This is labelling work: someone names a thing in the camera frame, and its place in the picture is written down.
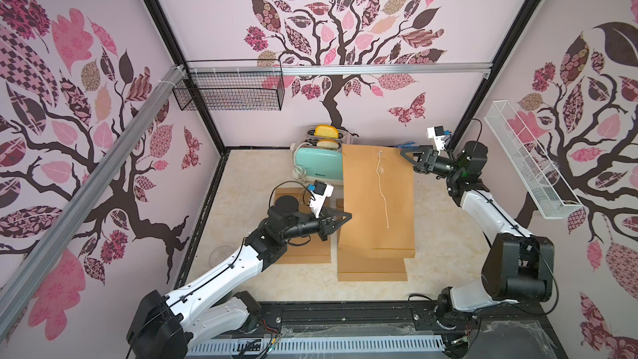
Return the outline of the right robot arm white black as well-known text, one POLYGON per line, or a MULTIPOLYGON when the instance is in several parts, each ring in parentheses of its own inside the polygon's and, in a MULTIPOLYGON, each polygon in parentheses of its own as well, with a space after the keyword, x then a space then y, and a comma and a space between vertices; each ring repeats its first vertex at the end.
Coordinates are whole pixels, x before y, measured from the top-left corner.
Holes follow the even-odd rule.
POLYGON ((478 224, 488 241, 479 279, 440 293, 437 309, 443 317, 502 303, 548 302, 559 296, 552 241, 532 234, 507 214, 481 180, 487 146, 470 141, 455 158, 442 156, 434 146, 403 149, 400 155, 415 172, 443 179, 450 198, 478 224))

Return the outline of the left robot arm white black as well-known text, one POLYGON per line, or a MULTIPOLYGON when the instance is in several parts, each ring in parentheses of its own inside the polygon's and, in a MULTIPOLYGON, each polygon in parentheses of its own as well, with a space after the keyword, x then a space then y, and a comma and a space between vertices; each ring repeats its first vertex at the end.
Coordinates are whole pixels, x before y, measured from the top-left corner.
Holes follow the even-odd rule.
POLYGON ((154 290, 143 297, 126 334, 130 353, 137 358, 184 358, 220 334, 254 330, 261 306, 250 293, 234 289, 275 264, 291 239, 315 234, 327 240, 351 219, 352 214, 332 208, 304 214, 295 198, 280 197, 221 264, 165 295, 154 290))

